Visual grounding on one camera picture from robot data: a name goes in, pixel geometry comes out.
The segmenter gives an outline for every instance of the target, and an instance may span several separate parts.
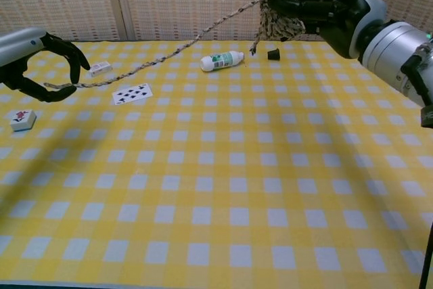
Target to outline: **robotic hand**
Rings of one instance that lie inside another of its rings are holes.
[[[27,61],[40,51],[51,51],[64,56],[70,65],[70,80],[75,84],[80,79],[80,69],[90,69],[81,50],[71,42],[47,33],[42,28],[25,28],[0,36],[0,83],[10,89],[18,89],[42,102],[58,102],[76,91],[69,86],[59,91],[48,91],[40,84],[23,76]]]
[[[299,18],[340,56],[358,59],[385,83],[423,106],[433,128],[433,40],[405,22],[385,22],[382,0],[268,0],[280,15]]]

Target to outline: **white bottle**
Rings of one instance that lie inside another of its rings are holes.
[[[237,51],[208,55],[200,60],[200,68],[203,71],[209,72],[212,70],[236,66],[243,59],[244,53]]]

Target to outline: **playing card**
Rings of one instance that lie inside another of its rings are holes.
[[[113,92],[113,99],[115,105],[121,105],[129,102],[134,102],[139,99],[153,96],[152,90],[148,84],[141,84],[129,88],[121,89],[120,91]]]

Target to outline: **yellow checkered tablecloth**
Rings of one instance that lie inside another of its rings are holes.
[[[176,42],[79,43],[106,79]],[[433,219],[419,108],[325,43],[201,42],[44,104],[0,90],[0,280],[169,288],[417,288]],[[266,53],[281,48],[281,61]],[[40,53],[28,75],[67,80]],[[90,81],[83,73],[82,81]],[[149,83],[153,97],[111,93]],[[15,110],[32,130],[12,133]]]

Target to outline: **white rectangular block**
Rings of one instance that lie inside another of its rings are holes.
[[[23,131],[33,128],[36,121],[36,114],[32,110],[17,111],[10,121],[10,126],[14,131]]]
[[[90,76],[96,77],[111,70],[111,64],[109,64],[108,62],[98,62],[97,64],[94,64],[92,65],[92,67],[90,67]]]

